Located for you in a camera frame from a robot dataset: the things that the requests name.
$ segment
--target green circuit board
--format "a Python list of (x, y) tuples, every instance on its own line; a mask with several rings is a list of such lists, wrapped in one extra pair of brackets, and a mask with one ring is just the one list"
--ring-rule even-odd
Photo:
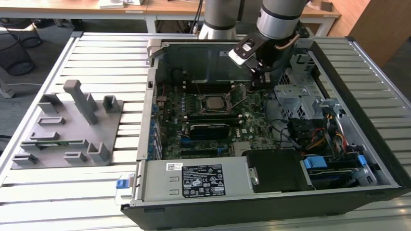
[[(246, 92), (245, 85), (237, 85), (227, 95), (225, 94), (187, 94), (179, 87), (165, 91), (158, 97), (159, 123), (162, 127), (162, 159), (182, 159), (185, 151), (210, 150), (217, 152), (217, 157), (235, 156), (233, 144), (250, 142), (251, 150), (274, 149), (274, 136), (265, 115), (265, 104), (269, 91), (259, 90), (253, 94)], [(205, 110), (205, 100), (219, 104), (225, 99), (225, 105), (230, 113), (223, 110)], [(237, 115), (241, 123), (230, 127), (229, 137), (219, 140), (193, 141), (190, 139), (187, 115)], [(190, 158), (209, 157), (209, 155), (193, 155)]]

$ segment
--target black mesh wastebasket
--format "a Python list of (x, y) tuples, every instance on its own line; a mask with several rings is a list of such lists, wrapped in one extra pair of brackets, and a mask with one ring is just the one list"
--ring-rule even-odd
[(0, 18), (0, 24), (12, 34), (19, 35), (24, 48), (42, 44), (42, 39), (30, 18)]
[(0, 34), (0, 67), (12, 76), (28, 73), (35, 67), (16, 34)]

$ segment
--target wooden cabinet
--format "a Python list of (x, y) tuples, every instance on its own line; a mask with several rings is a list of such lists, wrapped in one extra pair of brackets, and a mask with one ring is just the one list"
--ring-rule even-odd
[(329, 36), (353, 36), (383, 67), (411, 35), (411, 0), (331, 0), (342, 13)]

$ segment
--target white cable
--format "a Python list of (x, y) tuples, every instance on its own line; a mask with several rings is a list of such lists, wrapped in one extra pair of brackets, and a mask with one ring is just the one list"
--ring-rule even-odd
[(36, 86), (43, 86), (43, 84), (39, 84), (39, 83), (11, 83), (8, 85), (36, 85)]

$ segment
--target motherboard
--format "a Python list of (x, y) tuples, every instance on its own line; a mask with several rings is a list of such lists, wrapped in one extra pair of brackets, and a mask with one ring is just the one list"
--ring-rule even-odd
[(242, 156), (274, 149), (265, 108), (270, 90), (247, 93), (243, 83), (183, 82), (158, 87), (162, 159)]

